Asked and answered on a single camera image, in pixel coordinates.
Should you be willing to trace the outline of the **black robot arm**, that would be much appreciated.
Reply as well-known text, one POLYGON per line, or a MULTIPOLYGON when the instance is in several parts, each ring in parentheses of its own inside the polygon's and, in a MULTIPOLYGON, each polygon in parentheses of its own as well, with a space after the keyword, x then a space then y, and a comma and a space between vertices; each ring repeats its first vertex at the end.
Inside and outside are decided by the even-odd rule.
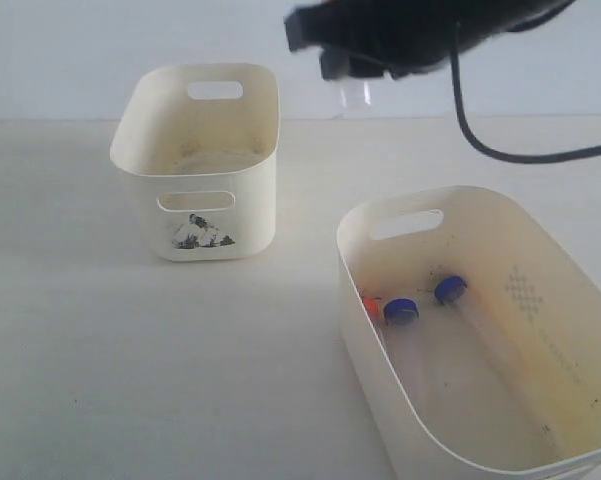
POLYGON ((569 1, 324 1, 284 19, 288 49, 321 50, 325 81, 400 79, 439 70, 451 53, 552 20, 569 1))

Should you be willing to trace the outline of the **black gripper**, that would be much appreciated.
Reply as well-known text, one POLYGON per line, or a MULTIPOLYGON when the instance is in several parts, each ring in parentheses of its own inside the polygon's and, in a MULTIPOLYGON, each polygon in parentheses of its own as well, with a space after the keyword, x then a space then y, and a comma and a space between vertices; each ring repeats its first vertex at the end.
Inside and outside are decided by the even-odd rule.
POLYGON ((456 26, 448 1, 326 1, 284 18, 289 51, 319 49, 324 80, 436 71, 449 61, 456 26))

